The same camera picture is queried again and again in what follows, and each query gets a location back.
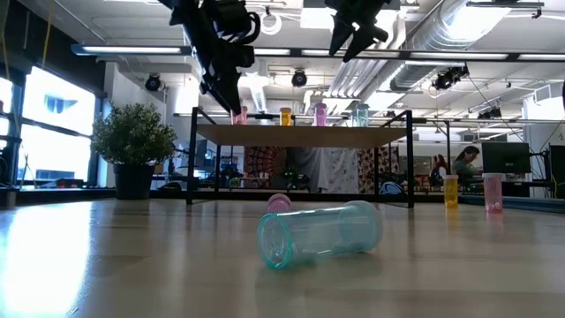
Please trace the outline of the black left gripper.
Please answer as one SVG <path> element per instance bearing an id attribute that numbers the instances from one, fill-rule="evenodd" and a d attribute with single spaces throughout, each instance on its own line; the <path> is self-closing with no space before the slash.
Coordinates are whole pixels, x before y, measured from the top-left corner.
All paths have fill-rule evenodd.
<path id="1" fill-rule="evenodd" d="M 203 75 L 200 91 L 211 95 L 226 111 L 241 113 L 238 81 L 241 74 L 235 70 L 214 74 L 212 62 L 217 57 L 226 57 L 235 68 L 249 68 L 255 62 L 252 43 L 260 35 L 260 17 L 255 11 L 246 9 L 245 0 L 193 0 L 197 13 L 202 18 L 198 24 L 204 33 L 208 49 L 195 56 Z"/>

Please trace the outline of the person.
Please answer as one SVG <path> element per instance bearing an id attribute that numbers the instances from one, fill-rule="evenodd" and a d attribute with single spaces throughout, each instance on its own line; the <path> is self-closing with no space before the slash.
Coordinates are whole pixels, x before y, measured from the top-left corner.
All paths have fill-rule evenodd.
<path id="1" fill-rule="evenodd" d="M 458 184 L 470 186 L 481 181 L 480 171 L 472 164 L 480 154 L 479 148 L 468 146 L 453 161 L 452 171 L 458 176 Z"/>
<path id="2" fill-rule="evenodd" d="M 448 174 L 448 165 L 443 155 L 438 154 L 433 157 L 433 167 L 430 172 L 430 185 L 439 188 L 443 185 L 443 178 Z"/>

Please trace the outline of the teal pill bottle white cap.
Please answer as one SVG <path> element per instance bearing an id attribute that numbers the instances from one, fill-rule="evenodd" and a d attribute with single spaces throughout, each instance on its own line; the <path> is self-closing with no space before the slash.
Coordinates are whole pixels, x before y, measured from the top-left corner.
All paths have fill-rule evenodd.
<path id="1" fill-rule="evenodd" d="M 372 251 L 382 240 L 383 214 L 367 201 L 270 213 L 260 219 L 258 250 L 271 269 Z"/>
<path id="2" fill-rule="evenodd" d="M 356 127 L 367 127 L 369 125 L 368 110 L 369 106 L 367 104 L 359 104 L 356 107 L 353 115 Z"/>

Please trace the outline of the long linear ceiling light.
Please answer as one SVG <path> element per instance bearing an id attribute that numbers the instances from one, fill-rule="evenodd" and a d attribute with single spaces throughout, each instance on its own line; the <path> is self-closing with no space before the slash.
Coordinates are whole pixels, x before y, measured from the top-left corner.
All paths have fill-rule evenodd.
<path id="1" fill-rule="evenodd" d="M 190 56 L 189 46 L 109 46 L 73 44 L 77 56 Z M 339 49 L 333 56 L 327 49 L 255 48 L 257 57 L 295 58 L 344 58 L 346 49 Z M 381 59 L 403 61 L 462 61 L 493 63 L 565 63 L 565 52 L 489 52 L 469 50 L 406 50 L 369 49 L 355 56 L 356 59 Z"/>

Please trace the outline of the black overhead bracket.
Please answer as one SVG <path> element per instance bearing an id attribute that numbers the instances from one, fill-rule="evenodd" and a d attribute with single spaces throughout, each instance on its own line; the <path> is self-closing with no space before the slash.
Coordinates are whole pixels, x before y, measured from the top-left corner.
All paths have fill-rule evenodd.
<path id="1" fill-rule="evenodd" d="M 466 2 L 467 7 L 478 7 L 478 8 L 509 8 L 509 9 L 535 9 L 536 12 L 532 14 L 534 19 L 539 18 L 542 15 L 542 7 L 545 3 L 537 1 L 527 1 L 527 0 L 484 0 L 484 1 L 472 1 L 468 0 Z"/>

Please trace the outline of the round patterned tapestry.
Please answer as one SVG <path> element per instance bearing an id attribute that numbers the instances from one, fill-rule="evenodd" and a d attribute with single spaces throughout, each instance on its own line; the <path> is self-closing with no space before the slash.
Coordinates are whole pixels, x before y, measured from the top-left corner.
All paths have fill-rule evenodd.
<path id="1" fill-rule="evenodd" d="M 287 150 L 281 147 L 244 147 L 244 172 L 259 176 L 281 175 L 286 170 Z"/>

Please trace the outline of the wooden shelf black metal frame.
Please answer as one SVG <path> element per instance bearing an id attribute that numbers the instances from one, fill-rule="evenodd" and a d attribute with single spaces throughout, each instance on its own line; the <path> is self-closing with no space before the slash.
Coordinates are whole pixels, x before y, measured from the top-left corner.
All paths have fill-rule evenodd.
<path id="1" fill-rule="evenodd" d="M 407 142 L 408 168 L 406 207 L 415 206 L 413 171 L 413 116 L 406 110 L 386 120 L 378 127 L 335 126 L 279 126 L 279 125 L 219 125 L 203 109 L 194 108 L 190 114 L 190 142 L 188 155 L 187 189 L 185 201 L 188 205 L 195 199 L 250 201 L 267 195 L 261 192 L 222 193 L 220 191 L 220 165 L 215 166 L 215 187 L 211 194 L 194 191 L 195 141 L 198 135 L 211 140 L 220 154 L 223 146 L 267 146 L 284 148 L 371 148 L 399 140 Z"/>

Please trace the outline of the white ceiling pipes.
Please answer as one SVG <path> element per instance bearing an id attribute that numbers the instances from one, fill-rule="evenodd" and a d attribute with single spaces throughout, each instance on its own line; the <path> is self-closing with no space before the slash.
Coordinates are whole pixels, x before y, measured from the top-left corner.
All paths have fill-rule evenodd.
<path id="1" fill-rule="evenodd" d="M 378 44 L 378 49 L 399 49 L 406 40 L 406 21 L 400 14 L 388 30 L 389 39 L 384 44 Z M 326 93 L 330 98 L 364 100 L 362 94 L 369 90 L 371 95 L 375 89 L 373 82 L 381 79 L 379 75 L 388 60 L 382 59 L 352 59 L 342 63 Z"/>

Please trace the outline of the large glass window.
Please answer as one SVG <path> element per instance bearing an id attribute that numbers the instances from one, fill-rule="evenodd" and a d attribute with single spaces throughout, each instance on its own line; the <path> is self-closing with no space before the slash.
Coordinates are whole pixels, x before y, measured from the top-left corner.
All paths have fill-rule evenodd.
<path id="1" fill-rule="evenodd" d="M 0 77 L 0 170 L 14 186 L 87 182 L 96 96 L 39 67 L 20 87 Z"/>

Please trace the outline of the black computer monitor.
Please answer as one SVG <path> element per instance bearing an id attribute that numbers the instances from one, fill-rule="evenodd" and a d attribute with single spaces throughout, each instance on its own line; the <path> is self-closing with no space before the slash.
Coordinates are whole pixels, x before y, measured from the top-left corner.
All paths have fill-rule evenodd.
<path id="1" fill-rule="evenodd" d="M 531 173 L 530 148 L 522 142 L 485 142 L 481 145 L 483 172 Z"/>
<path id="2" fill-rule="evenodd" d="M 551 145 L 549 152 L 554 197 L 565 200 L 565 146 Z"/>

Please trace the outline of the silver ventilation duct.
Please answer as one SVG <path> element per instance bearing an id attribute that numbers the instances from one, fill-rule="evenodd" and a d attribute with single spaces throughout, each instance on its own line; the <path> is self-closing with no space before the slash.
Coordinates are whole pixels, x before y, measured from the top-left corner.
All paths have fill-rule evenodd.
<path id="1" fill-rule="evenodd" d="M 445 0 L 405 43 L 408 50 L 467 50 L 510 13 L 509 8 L 469 6 L 478 0 Z M 391 61 L 381 70 L 382 88 L 406 91 L 435 70 L 430 65 Z"/>

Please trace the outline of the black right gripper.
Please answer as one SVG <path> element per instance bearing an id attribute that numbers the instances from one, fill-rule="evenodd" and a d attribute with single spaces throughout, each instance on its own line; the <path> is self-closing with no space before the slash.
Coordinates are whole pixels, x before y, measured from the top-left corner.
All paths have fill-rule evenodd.
<path id="1" fill-rule="evenodd" d="M 352 41 L 343 57 L 349 62 L 375 42 L 386 42 L 388 32 L 375 26 L 377 15 L 385 5 L 393 0 L 325 0 L 325 5 L 334 10 L 331 16 L 334 29 L 329 46 L 329 55 L 333 56 L 353 33 L 354 24 L 360 26 L 353 33 Z"/>

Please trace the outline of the grey hanging cloth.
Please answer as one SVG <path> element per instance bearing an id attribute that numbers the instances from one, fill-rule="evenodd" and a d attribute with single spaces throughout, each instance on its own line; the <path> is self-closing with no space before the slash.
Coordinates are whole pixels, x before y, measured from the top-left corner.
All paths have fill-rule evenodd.
<path id="1" fill-rule="evenodd" d="M 290 148 L 289 162 L 296 172 L 306 175 L 311 192 L 323 192 L 329 187 L 329 148 Z"/>

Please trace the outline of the black aluminium rig frame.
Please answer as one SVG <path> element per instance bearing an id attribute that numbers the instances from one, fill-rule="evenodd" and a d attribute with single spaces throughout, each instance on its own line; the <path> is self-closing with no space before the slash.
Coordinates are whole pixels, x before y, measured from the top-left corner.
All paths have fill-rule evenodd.
<path id="1" fill-rule="evenodd" d="M 267 201 L 274 193 L 269 192 L 241 192 L 226 191 L 196 191 L 192 193 L 192 202 L 196 200 L 204 201 Z M 400 203 L 408 204 L 407 195 L 385 195 L 385 194 L 353 194 L 353 193 L 286 193 L 292 202 L 295 201 L 369 201 L 375 203 Z M 36 189 L 18 190 L 0 188 L 0 208 L 7 209 L 15 206 L 76 202 L 76 201 L 95 201 L 102 199 L 114 199 L 116 191 L 114 189 Z"/>

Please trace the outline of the dark floral hanging cloth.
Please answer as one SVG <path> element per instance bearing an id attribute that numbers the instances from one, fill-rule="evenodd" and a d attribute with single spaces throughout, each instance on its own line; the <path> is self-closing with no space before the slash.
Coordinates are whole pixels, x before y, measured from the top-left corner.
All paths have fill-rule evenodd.
<path id="1" fill-rule="evenodd" d="M 358 150 L 358 191 L 361 194 L 374 194 L 374 173 L 377 167 L 379 167 L 379 151 L 377 148 L 361 148 Z"/>

